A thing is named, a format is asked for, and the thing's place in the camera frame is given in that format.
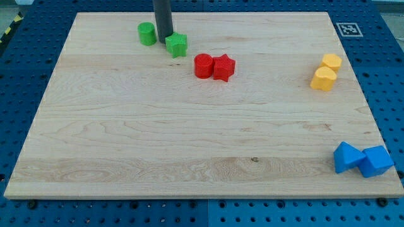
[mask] green block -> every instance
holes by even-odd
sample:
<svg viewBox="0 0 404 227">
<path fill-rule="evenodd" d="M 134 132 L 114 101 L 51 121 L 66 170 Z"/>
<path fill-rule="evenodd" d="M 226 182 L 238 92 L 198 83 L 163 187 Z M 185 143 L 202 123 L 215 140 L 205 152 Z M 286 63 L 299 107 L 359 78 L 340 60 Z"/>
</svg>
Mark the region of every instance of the green block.
<svg viewBox="0 0 404 227">
<path fill-rule="evenodd" d="M 172 58 L 178 56 L 187 56 L 187 35 L 174 32 L 171 36 L 165 38 L 167 51 L 172 54 Z"/>
<path fill-rule="evenodd" d="M 154 29 L 153 23 L 143 22 L 138 25 L 138 33 L 140 43 L 143 45 L 153 45 L 157 42 L 156 31 Z"/>
</svg>

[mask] red block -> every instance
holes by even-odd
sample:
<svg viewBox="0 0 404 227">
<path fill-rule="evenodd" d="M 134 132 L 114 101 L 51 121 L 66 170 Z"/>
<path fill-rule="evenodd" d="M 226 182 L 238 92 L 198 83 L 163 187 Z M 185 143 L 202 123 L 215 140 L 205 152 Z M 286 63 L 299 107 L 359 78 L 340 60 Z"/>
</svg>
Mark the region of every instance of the red block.
<svg viewBox="0 0 404 227">
<path fill-rule="evenodd" d="M 213 74 L 213 58 L 209 54 L 198 54 L 194 62 L 197 78 L 207 79 Z"/>
<path fill-rule="evenodd" d="M 235 60 L 229 58 L 227 54 L 220 57 L 214 57 L 215 67 L 213 68 L 213 79 L 229 81 L 229 77 L 234 74 Z"/>
</svg>

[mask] wood grain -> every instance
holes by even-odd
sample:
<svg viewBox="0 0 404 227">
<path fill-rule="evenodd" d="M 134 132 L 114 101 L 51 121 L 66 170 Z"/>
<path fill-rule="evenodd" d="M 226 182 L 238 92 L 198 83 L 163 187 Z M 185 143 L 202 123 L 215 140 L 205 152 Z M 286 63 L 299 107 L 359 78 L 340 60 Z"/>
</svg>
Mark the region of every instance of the wood grain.
<svg viewBox="0 0 404 227">
<path fill-rule="evenodd" d="M 5 196 L 9 199 L 401 197 L 392 168 L 335 174 L 341 141 L 384 145 L 326 13 L 174 13 L 187 57 L 140 45 L 151 13 L 78 13 Z M 193 57 L 227 53 L 229 83 Z M 343 57 L 312 90 L 324 53 Z"/>
</svg>

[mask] yellow hexagon block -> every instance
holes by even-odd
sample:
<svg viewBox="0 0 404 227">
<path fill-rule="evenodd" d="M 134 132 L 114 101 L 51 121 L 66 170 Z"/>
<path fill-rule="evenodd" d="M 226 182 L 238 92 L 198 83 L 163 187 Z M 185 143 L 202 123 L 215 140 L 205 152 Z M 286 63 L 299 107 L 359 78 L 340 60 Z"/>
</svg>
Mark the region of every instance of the yellow hexagon block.
<svg viewBox="0 0 404 227">
<path fill-rule="evenodd" d="M 312 89 L 331 91 L 335 81 L 336 73 L 329 67 L 324 66 L 316 70 L 311 80 L 310 87 Z"/>
<path fill-rule="evenodd" d="M 325 54 L 319 67 L 327 66 L 334 72 L 338 72 L 342 64 L 342 59 L 336 54 Z"/>
</svg>

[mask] green cylinder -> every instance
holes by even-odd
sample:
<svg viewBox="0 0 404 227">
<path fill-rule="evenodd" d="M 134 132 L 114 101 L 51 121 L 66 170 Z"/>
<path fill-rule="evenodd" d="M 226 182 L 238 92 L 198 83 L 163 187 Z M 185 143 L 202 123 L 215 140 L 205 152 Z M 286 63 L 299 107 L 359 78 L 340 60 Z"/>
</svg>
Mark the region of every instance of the green cylinder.
<svg viewBox="0 0 404 227">
<path fill-rule="evenodd" d="M 143 22 L 138 25 L 140 43 L 143 45 L 153 45 L 157 42 L 156 32 L 153 23 Z"/>
</svg>

